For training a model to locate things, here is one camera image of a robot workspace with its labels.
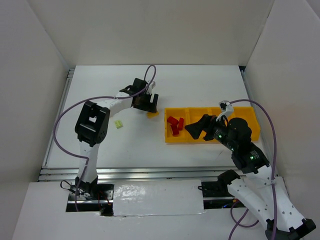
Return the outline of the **yellow rectangular lego brick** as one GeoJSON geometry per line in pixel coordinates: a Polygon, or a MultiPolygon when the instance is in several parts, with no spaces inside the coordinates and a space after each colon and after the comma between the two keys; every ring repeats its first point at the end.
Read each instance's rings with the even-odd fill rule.
{"type": "Polygon", "coordinates": [[[156,116],[158,116],[160,113],[157,111],[157,112],[147,112],[146,113],[146,116],[151,119],[151,118],[154,118],[156,116]]]}

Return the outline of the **red rectangular lego brick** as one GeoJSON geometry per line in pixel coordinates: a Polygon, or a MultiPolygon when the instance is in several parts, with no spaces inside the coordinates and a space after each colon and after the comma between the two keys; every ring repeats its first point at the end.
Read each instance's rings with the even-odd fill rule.
{"type": "Polygon", "coordinates": [[[184,118],[180,117],[179,118],[179,121],[178,121],[178,125],[177,125],[177,129],[179,131],[182,131],[184,128],[184,118]]]}

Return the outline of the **yellow red blue lego stack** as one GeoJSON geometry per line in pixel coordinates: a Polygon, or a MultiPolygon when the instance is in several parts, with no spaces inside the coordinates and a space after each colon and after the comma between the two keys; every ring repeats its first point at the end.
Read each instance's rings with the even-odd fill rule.
{"type": "Polygon", "coordinates": [[[179,131],[177,125],[171,124],[170,125],[170,130],[171,130],[172,136],[174,136],[174,137],[176,137],[176,136],[178,136],[180,134],[180,131],[179,131]]]}

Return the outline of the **red flower lego piece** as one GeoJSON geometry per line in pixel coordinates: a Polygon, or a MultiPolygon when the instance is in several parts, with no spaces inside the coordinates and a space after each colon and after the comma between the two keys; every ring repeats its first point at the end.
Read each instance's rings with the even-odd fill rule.
{"type": "Polygon", "coordinates": [[[172,116],[169,116],[167,118],[167,122],[169,124],[171,124],[171,125],[178,125],[179,124],[179,121],[176,118],[172,117],[172,116]]]}

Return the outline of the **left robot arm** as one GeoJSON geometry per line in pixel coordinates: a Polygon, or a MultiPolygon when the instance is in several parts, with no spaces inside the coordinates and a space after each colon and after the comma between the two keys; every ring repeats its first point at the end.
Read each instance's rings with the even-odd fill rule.
{"type": "Polygon", "coordinates": [[[98,151],[107,136],[110,118],[129,108],[156,113],[159,95],[152,93],[155,86],[154,81],[135,78],[133,84],[121,89],[112,98],[84,103],[75,125],[80,155],[84,157],[75,178],[78,195],[91,199],[98,194],[98,151]]]}

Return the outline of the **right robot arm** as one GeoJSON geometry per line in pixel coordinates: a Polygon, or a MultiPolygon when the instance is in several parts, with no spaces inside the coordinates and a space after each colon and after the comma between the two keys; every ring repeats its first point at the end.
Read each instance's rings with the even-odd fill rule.
{"type": "Polygon", "coordinates": [[[217,140],[231,150],[231,159],[250,180],[257,192],[233,170],[218,176],[227,192],[238,199],[259,221],[269,240],[299,240],[316,229],[312,219],[305,218],[291,203],[284,189],[272,178],[272,166],[262,150],[251,140],[252,130],[243,118],[225,122],[205,114],[185,130],[193,139],[205,132],[204,140],[217,140]]]}

